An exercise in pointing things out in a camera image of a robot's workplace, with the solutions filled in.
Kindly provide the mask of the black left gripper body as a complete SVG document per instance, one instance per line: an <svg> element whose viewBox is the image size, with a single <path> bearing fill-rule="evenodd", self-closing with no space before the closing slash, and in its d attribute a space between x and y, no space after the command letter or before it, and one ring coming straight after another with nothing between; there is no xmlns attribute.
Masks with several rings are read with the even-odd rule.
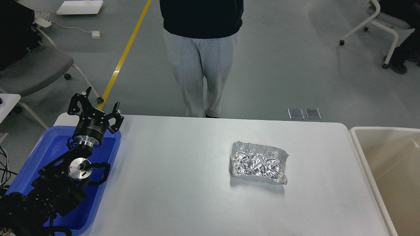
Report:
<svg viewBox="0 0 420 236"><path fill-rule="evenodd" d="M92 147L99 147L104 139L109 123L104 120L106 113L102 111L81 112L72 138L76 142L87 141Z"/></svg>

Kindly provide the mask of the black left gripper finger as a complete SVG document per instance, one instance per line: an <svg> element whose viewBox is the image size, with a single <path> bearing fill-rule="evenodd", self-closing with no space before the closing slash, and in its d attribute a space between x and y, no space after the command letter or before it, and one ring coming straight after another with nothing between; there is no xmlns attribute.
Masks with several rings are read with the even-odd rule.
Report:
<svg viewBox="0 0 420 236"><path fill-rule="evenodd" d="M81 116L82 112L93 109L88 98L91 90L92 87L88 87L87 90L81 94L75 93L70 100L67 114Z"/></svg>
<svg viewBox="0 0 420 236"><path fill-rule="evenodd" d="M116 102L111 113L104 115L104 125L110 133L117 133L124 121L124 117L120 113L119 106L120 102ZM110 120L112 119L114 120L114 123L110 125Z"/></svg>

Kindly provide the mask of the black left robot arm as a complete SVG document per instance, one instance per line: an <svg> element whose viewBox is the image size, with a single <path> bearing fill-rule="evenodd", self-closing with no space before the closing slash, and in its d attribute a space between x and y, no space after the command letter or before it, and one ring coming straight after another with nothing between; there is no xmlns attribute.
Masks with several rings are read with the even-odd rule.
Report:
<svg viewBox="0 0 420 236"><path fill-rule="evenodd" d="M107 114L94 108L88 96L92 87L75 93L67 113L79 117L73 135L67 141L68 151L38 171L27 195L19 192L1 198L2 236L71 236L66 226L55 226L58 215L64 217L88 197L84 189L105 183L111 171L108 162L92 163L94 148L102 145L106 131L117 133L124 117L120 102Z"/></svg>

